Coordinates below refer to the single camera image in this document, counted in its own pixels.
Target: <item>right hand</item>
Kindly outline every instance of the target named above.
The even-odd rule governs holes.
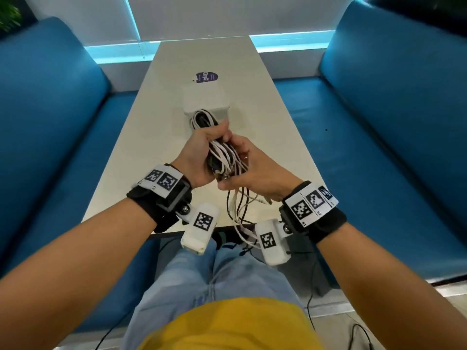
[[[220,190],[248,188],[265,198],[281,201],[303,181],[278,165],[246,137],[233,135],[230,143],[248,165],[248,171],[218,183]]]

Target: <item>blue jeans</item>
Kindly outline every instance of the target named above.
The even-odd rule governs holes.
[[[207,302],[266,297],[302,307],[281,272],[241,251],[217,251],[212,239],[202,256],[179,250],[136,306],[120,348],[137,349],[150,333]]]

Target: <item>bundle of cables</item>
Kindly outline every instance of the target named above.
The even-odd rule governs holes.
[[[190,120],[190,126],[192,129],[207,128],[210,126],[218,125],[219,122],[212,113],[207,110],[200,109],[195,112]],[[242,161],[238,156],[235,148],[228,142],[223,142],[222,139],[217,139],[209,143],[209,155],[207,157],[207,165],[213,170],[213,173],[220,179],[227,179],[234,175],[241,175],[248,170],[248,165]],[[230,198],[230,191],[227,194],[227,213],[231,220],[236,223],[234,225],[237,234],[240,239],[252,248],[260,248],[259,244],[256,243],[258,237],[255,233],[245,227],[245,223],[253,224],[252,222],[245,220],[247,214],[248,205],[254,201],[258,201],[263,204],[271,204],[266,202],[264,199],[258,198],[258,194],[255,197],[251,197],[249,189],[241,188],[236,190],[232,198]]]

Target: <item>sofa backrest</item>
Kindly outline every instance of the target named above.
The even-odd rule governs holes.
[[[0,256],[109,89],[57,18],[0,42]]]
[[[320,71],[467,227],[467,39],[354,1]]]

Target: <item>yellow shirt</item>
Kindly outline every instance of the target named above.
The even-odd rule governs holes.
[[[151,333],[138,350],[323,350],[303,310],[266,298],[207,303]]]

